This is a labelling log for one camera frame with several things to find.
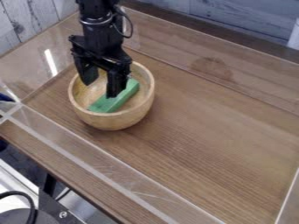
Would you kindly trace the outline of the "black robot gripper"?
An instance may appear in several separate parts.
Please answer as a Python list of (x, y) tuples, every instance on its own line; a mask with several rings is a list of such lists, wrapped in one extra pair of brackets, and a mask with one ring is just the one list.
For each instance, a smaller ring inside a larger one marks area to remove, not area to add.
[(115, 98), (127, 88), (133, 59), (123, 50), (123, 43), (131, 35), (125, 34), (122, 20), (80, 20), (80, 24), (83, 34), (70, 36), (80, 80), (88, 86), (99, 77), (98, 67), (106, 69), (107, 98)]

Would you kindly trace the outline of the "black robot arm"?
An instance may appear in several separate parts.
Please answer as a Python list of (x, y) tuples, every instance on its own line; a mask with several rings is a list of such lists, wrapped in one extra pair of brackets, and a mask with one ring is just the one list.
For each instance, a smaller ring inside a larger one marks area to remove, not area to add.
[(115, 98), (127, 88), (133, 58), (123, 50), (125, 19), (121, 0), (76, 0), (83, 35), (71, 35), (71, 54), (79, 77), (86, 86), (99, 78), (99, 69), (107, 71), (107, 98)]

